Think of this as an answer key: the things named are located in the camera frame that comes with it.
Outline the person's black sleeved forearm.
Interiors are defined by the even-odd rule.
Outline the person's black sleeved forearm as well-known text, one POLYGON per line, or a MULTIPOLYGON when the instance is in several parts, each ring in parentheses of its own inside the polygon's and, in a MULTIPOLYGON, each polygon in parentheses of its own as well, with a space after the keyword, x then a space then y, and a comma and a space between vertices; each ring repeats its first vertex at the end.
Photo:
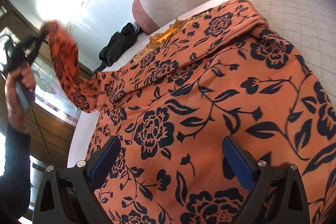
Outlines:
POLYGON ((1 176, 1 223, 18 223, 30 204, 30 135, 7 126, 1 176))

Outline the person's left hand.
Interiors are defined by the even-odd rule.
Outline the person's left hand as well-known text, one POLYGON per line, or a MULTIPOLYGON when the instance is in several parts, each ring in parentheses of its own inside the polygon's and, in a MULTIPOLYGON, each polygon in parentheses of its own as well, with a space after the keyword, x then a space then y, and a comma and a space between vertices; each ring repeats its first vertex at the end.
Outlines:
POLYGON ((35 77, 28 63, 24 63, 21 67, 9 72, 5 84, 8 123, 16 130, 26 133, 25 119, 27 110, 23 109, 15 90, 18 80, 21 80, 21 83, 28 88, 29 91, 35 91, 35 77))

